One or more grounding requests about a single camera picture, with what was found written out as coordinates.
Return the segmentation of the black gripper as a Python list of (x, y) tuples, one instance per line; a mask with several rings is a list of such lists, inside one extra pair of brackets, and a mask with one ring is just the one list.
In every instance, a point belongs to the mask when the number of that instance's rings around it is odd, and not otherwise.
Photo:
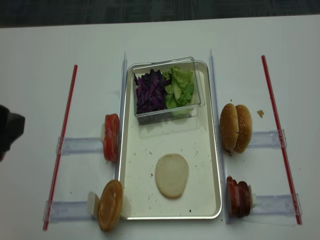
[(11, 145), (24, 133), (25, 117), (10, 112), (10, 110), (0, 106), (0, 161), (11, 149)]

